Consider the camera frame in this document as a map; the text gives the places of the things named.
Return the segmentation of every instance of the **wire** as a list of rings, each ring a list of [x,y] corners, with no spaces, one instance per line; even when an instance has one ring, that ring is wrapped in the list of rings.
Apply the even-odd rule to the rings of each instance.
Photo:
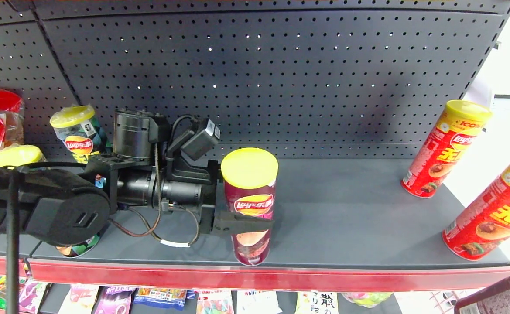
[[[170,246],[179,246],[179,247],[186,246],[188,248],[191,245],[195,244],[195,242],[197,242],[197,240],[199,239],[199,236],[200,236],[199,219],[197,219],[197,216],[190,209],[188,209],[187,207],[183,207],[181,205],[177,205],[177,207],[179,207],[179,208],[183,209],[184,211],[190,213],[191,216],[193,216],[193,218],[195,219],[195,225],[197,226],[197,232],[195,233],[195,237],[193,237],[193,240],[191,240],[191,241],[189,241],[187,243],[177,243],[177,242],[171,242],[171,241],[167,241],[167,240],[162,240],[162,238],[159,235],[157,235],[155,232],[153,232],[153,231],[151,233],[151,236],[153,238],[155,238],[159,243],[162,243],[162,244],[168,245],[168,243],[169,243]],[[143,216],[143,214],[141,214],[139,211],[137,211],[136,209],[133,209],[131,207],[129,207],[129,211],[137,214],[137,216],[139,216],[139,218],[143,221],[144,225],[147,228],[151,228],[150,224],[148,223],[147,219]]]
[[[181,121],[185,119],[191,119],[193,121],[196,120],[195,117],[193,117],[192,115],[182,115],[181,117],[177,118],[177,120],[175,120],[175,122],[171,126],[171,135],[169,136],[168,146],[173,142],[173,137],[175,136],[175,131],[177,131],[177,126],[179,125],[179,123],[181,123]]]
[[[197,219],[197,216],[188,208],[186,207],[183,207],[183,206],[179,206],[179,208],[185,210],[186,212],[190,213],[193,218],[195,219],[195,223],[197,225],[197,232],[195,233],[195,237],[193,237],[193,240],[189,241],[187,243],[187,246],[191,246],[193,245],[195,242],[197,242],[197,240],[199,239],[199,236],[200,236],[200,230],[199,230],[199,220]],[[150,224],[148,223],[148,220],[145,218],[145,216],[143,216],[143,214],[141,214],[139,211],[137,211],[136,209],[134,208],[131,208],[129,207],[129,211],[135,213],[137,216],[139,216],[139,218],[143,221],[144,225],[147,227],[147,228],[151,228]],[[163,240],[161,239],[161,237],[159,235],[157,235],[154,231],[152,231],[151,233],[151,236],[153,238],[155,238],[157,241],[159,242],[163,242]]]
[[[150,224],[148,223],[148,220],[143,216],[143,214],[141,214],[139,211],[137,211],[136,209],[133,209],[131,207],[129,207],[128,210],[133,213],[136,213],[137,216],[139,216],[139,218],[143,221],[144,225],[149,229],[151,228]],[[155,238],[157,241],[161,241],[161,237],[159,235],[157,235],[154,231],[151,232],[151,236],[153,238]]]
[[[160,169],[159,149],[160,149],[160,144],[158,143],[158,144],[156,144],[156,147],[154,150],[154,166],[156,167],[156,172],[160,174],[161,169]],[[119,230],[123,231],[125,234],[133,236],[133,237],[143,237],[143,236],[147,236],[147,235],[151,234],[154,231],[154,229],[156,229],[156,227],[159,224],[160,219],[161,219],[161,176],[160,175],[156,176],[156,184],[157,184],[157,201],[158,201],[157,202],[157,218],[156,218],[156,221],[154,222],[153,226],[150,227],[149,225],[147,225],[149,227],[149,229],[145,233],[135,234],[134,232],[129,231],[127,228],[123,227],[120,223],[113,220],[112,218],[107,219],[107,221],[111,222],[113,224],[113,226],[116,226],[117,228],[119,228]]]

